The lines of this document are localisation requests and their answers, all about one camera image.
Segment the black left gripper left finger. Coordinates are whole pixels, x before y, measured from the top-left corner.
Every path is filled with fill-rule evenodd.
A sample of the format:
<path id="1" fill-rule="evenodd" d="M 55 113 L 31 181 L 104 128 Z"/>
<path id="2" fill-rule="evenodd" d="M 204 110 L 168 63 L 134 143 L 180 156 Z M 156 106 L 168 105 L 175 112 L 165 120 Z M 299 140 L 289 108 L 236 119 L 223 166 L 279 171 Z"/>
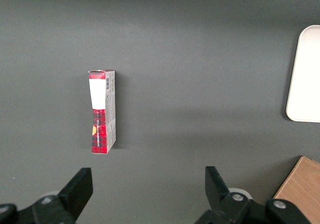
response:
<path id="1" fill-rule="evenodd" d="M 1 204 L 2 224 L 75 224 L 93 194 L 91 168 L 81 168 L 56 195 L 46 195 L 29 207 Z"/>

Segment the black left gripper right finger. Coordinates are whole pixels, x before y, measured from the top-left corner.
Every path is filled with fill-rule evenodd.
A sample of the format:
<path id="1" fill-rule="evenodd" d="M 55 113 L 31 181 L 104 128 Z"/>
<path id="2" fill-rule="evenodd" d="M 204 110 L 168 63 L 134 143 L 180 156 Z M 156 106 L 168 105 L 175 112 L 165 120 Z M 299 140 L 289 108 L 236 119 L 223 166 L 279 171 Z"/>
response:
<path id="1" fill-rule="evenodd" d="M 205 193 L 211 207 L 197 224 L 309 224 L 293 203 L 270 199 L 260 205 L 240 192 L 231 192 L 214 166 L 205 168 Z"/>

